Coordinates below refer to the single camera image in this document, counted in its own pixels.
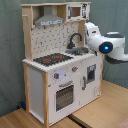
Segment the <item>oven door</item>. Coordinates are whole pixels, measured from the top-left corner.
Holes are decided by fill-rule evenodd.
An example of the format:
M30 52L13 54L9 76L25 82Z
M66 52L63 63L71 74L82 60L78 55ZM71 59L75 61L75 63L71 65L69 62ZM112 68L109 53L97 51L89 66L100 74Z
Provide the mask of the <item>oven door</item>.
M80 86L80 74L77 74L49 87L50 125L79 108Z

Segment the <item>play kitchen cabinet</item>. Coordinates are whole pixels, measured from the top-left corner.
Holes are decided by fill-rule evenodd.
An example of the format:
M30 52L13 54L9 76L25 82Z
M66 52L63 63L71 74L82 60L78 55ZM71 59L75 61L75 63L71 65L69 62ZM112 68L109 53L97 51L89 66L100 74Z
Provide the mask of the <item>play kitchen cabinet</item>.
M85 48L89 11L90 2L22 5L26 110L45 128L100 95L102 56ZM66 53L71 37L83 54Z
M22 4L24 20L31 28L88 20L91 2Z

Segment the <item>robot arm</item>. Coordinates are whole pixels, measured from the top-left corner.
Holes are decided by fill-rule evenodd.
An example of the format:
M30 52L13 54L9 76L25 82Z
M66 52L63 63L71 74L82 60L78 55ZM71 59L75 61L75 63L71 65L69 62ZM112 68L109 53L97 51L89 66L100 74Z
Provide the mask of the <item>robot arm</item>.
M101 36L98 26L85 23L88 46L96 52L105 54L109 63L119 64L128 62L128 55L124 54L125 37L119 32L109 32Z

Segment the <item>oven handle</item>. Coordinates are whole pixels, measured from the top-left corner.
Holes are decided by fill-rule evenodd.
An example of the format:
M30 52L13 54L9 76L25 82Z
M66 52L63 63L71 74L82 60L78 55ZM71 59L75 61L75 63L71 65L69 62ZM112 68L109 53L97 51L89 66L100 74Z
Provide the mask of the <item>oven handle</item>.
M59 87L66 87L66 86L70 85L72 82L73 82L73 81L69 81L69 82L66 83L66 84L61 84L61 85L59 85Z
M84 87L82 87L82 90L85 90L86 88L86 77L85 76L83 76L83 80L84 80Z

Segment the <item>table surface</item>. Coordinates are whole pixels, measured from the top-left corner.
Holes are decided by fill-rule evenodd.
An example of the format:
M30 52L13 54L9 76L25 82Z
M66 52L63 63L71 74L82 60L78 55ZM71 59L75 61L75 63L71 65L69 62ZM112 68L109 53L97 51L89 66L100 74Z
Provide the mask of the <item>table surface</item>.
M128 89L102 80L101 97L71 117L87 128L115 128L128 118Z
M37 119L23 109L0 118L0 128L44 128ZM64 118L50 128L81 128L69 118Z

